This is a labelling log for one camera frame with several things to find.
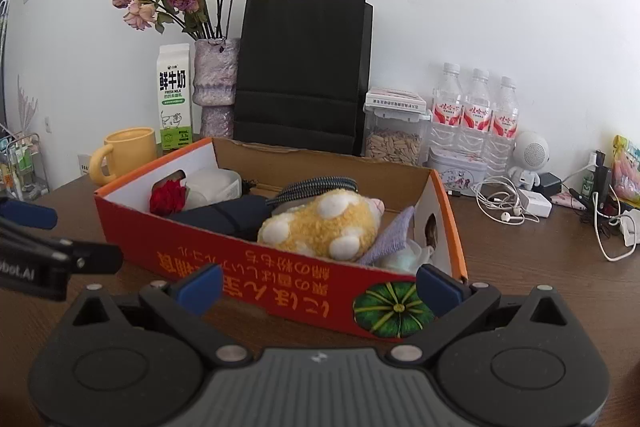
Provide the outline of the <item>red artificial rose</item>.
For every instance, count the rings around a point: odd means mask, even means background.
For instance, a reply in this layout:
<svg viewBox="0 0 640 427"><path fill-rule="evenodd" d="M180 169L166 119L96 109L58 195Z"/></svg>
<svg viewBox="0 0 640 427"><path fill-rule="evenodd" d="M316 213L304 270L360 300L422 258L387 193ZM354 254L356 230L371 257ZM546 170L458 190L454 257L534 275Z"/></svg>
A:
<svg viewBox="0 0 640 427"><path fill-rule="evenodd" d="M149 212L160 217L169 217L179 213L186 205L188 188L179 180L166 180L152 187Z"/></svg>

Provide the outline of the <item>iridescent plastic bag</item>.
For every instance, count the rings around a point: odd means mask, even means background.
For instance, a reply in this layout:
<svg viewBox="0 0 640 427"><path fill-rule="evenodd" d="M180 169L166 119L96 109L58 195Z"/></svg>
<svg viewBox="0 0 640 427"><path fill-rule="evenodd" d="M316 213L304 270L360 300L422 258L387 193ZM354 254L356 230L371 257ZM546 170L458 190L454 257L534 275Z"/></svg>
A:
<svg viewBox="0 0 640 427"><path fill-rule="evenodd" d="M421 265L431 262L433 254L434 248L431 245L422 247L409 239L405 248L378 259L375 265L387 271L416 275Z"/></svg>

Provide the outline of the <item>purple fabric pouch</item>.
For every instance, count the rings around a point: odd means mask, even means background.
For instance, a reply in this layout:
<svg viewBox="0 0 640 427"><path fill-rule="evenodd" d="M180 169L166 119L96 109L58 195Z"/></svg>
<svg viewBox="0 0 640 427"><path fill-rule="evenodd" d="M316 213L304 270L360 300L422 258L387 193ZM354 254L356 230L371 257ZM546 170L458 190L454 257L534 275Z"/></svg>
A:
<svg viewBox="0 0 640 427"><path fill-rule="evenodd" d="M402 251L408 242L408 233L414 216L414 207L402 210L375 239L373 245L357 261L358 265L374 265L390 255Z"/></svg>

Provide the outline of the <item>navy zipper pouch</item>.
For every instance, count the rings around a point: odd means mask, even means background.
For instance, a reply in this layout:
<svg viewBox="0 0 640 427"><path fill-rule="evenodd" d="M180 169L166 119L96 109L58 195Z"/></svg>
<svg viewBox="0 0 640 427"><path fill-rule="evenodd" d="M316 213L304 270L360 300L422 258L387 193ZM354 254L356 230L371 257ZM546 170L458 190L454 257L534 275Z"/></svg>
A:
<svg viewBox="0 0 640 427"><path fill-rule="evenodd" d="M220 235L256 242L262 224L271 217L267 199L259 195L245 195L217 204L184 210L169 220Z"/></svg>

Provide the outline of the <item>yellow plush toy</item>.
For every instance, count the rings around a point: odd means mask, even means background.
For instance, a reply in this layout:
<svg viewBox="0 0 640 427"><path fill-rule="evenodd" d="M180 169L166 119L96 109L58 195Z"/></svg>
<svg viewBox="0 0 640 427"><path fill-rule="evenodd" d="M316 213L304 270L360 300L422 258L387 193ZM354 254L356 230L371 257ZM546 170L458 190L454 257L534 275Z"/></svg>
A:
<svg viewBox="0 0 640 427"><path fill-rule="evenodd" d="M257 243L287 253L356 262L378 237L384 212L381 199L336 188L267 219Z"/></svg>

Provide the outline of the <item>white leaflet board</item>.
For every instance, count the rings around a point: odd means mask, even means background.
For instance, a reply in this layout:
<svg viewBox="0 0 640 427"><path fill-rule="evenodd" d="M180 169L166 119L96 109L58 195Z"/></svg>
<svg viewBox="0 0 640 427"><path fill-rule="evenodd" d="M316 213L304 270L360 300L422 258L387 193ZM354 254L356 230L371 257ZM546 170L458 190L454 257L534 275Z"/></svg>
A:
<svg viewBox="0 0 640 427"><path fill-rule="evenodd" d="M82 153L82 154L78 154L77 158L78 158L80 173L83 176L90 176L91 156L89 154ZM101 160L100 173L102 174L102 176L108 176L110 174L107 168L106 157L103 157Z"/></svg>

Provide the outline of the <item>white earphones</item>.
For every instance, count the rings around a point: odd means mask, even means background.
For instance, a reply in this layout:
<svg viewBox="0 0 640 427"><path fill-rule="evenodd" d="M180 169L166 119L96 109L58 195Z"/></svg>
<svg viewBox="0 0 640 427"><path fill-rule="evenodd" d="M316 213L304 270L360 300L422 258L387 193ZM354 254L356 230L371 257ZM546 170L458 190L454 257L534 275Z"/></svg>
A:
<svg viewBox="0 0 640 427"><path fill-rule="evenodd" d="M472 187L477 208L499 225L520 227L526 222L539 223L540 218L526 211L521 195L506 176L488 176Z"/></svg>

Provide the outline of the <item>decorated tin box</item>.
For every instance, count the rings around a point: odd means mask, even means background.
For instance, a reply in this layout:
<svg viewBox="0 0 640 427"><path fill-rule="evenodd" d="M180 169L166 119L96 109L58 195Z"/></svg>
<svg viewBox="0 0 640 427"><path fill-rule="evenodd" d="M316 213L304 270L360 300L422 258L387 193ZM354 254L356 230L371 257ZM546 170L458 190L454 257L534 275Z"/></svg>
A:
<svg viewBox="0 0 640 427"><path fill-rule="evenodd" d="M457 191L465 196L474 195L477 184L487 173L487 164L480 155L438 146L428 151L426 167L438 172L447 191Z"/></svg>

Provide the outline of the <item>white milk carton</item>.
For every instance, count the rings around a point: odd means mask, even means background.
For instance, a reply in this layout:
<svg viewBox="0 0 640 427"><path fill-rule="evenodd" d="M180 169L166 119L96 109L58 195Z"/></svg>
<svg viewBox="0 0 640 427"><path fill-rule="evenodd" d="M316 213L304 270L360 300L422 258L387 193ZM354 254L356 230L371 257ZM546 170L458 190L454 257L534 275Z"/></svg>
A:
<svg viewBox="0 0 640 427"><path fill-rule="evenodd" d="M190 44L160 46L156 61L157 106L162 149L192 143Z"/></svg>

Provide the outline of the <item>red cardboard box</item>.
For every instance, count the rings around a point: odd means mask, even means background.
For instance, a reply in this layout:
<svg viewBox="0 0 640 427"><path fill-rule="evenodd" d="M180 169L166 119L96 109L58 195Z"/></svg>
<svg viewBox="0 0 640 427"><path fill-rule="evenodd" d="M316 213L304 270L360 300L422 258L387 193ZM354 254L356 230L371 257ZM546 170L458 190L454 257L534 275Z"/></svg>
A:
<svg viewBox="0 0 640 427"><path fill-rule="evenodd" d="M449 197L431 169L203 139L94 194L108 241L168 280L213 263L276 317L396 343L465 298Z"/></svg>

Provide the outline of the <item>black phone stand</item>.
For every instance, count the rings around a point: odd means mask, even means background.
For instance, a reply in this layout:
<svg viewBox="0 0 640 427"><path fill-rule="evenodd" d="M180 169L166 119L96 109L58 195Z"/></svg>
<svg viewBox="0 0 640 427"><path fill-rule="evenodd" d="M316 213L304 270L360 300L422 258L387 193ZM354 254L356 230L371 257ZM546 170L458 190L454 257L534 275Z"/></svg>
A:
<svg viewBox="0 0 640 427"><path fill-rule="evenodd" d="M587 178L590 180L590 187L586 194L591 205L599 211L600 215L604 215L611 192L612 170L605 166L605 153L600 150L595 150L589 156Z"/></svg>

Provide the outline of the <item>snack packet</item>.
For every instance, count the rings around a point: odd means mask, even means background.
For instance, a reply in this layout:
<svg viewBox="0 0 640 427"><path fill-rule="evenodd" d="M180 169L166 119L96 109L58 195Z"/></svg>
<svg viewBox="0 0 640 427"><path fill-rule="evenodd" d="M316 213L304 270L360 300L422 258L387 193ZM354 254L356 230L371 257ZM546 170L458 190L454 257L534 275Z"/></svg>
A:
<svg viewBox="0 0 640 427"><path fill-rule="evenodd" d="M634 208L640 206L640 150L623 135L613 140L613 188L618 198Z"/></svg>

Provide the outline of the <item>purple flower vase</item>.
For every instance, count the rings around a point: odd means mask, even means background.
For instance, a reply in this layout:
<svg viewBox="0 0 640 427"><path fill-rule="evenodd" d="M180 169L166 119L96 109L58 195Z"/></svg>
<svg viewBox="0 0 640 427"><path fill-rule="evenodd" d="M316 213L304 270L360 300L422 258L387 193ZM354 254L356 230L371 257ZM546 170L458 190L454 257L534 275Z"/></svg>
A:
<svg viewBox="0 0 640 427"><path fill-rule="evenodd" d="M201 136L233 136L239 48L237 38L195 43L192 100L202 109Z"/></svg>

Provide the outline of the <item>clear seed container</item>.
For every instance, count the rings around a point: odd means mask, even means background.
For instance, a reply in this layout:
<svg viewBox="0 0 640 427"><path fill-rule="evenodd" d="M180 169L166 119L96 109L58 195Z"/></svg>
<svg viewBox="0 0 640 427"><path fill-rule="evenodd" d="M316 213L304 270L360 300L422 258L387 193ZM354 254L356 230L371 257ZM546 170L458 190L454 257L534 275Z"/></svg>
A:
<svg viewBox="0 0 640 427"><path fill-rule="evenodd" d="M363 157L420 165L430 115L372 107L366 107L364 113Z"/></svg>

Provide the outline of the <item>black paper bag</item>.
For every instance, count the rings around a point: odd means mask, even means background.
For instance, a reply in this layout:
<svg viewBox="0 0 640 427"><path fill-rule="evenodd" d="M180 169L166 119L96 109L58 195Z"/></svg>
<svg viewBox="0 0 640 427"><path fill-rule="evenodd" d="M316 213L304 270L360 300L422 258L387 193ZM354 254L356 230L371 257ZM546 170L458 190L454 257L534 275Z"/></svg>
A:
<svg viewBox="0 0 640 427"><path fill-rule="evenodd" d="M359 155L372 22L367 0L246 0L233 138Z"/></svg>

